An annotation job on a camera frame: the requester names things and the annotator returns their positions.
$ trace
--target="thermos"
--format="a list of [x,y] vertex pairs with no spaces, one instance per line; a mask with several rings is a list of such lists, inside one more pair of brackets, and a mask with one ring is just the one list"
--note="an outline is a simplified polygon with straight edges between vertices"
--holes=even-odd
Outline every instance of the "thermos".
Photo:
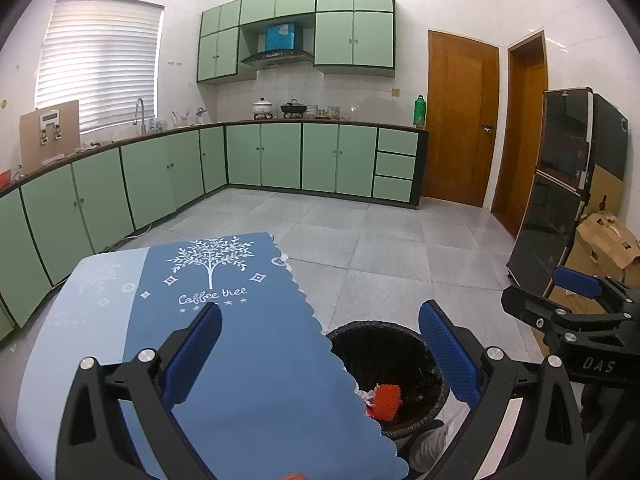
[[427,114],[427,103],[421,95],[414,103],[414,126],[416,128],[424,128],[424,118]]

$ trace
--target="blue tablecloth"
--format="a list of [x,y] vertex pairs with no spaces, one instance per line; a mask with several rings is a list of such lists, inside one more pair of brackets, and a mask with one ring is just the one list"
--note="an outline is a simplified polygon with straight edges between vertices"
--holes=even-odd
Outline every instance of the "blue tablecloth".
[[[107,364],[158,348],[206,301],[219,304],[222,333],[174,415],[220,480],[293,472],[308,480],[404,478],[406,463],[364,416],[354,379],[331,354],[280,251],[258,233],[98,254],[78,265],[38,336],[18,400],[20,439],[44,479],[53,478],[78,361],[94,355]],[[123,409],[146,470],[164,478],[132,405]]]

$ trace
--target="black trash can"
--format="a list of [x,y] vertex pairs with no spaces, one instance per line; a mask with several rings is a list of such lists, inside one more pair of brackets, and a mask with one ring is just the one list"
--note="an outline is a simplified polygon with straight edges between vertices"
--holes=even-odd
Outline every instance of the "black trash can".
[[420,433],[442,409],[449,386],[420,334],[385,321],[353,321],[327,334],[332,352],[368,392],[376,384],[397,384],[403,405],[382,434],[399,440]]

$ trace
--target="refrigerator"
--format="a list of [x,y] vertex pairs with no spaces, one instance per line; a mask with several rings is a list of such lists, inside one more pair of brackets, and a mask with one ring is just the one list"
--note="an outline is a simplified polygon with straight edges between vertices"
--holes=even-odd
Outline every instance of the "refrigerator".
[[618,212],[628,121],[590,88],[546,91],[543,99],[536,171],[507,268],[518,286],[546,297],[580,218]]

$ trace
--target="window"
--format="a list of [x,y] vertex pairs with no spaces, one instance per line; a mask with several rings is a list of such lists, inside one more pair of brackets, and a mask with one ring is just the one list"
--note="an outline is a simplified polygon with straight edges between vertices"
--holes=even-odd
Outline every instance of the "window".
[[134,0],[56,0],[42,44],[36,108],[80,101],[80,132],[156,115],[163,7]]

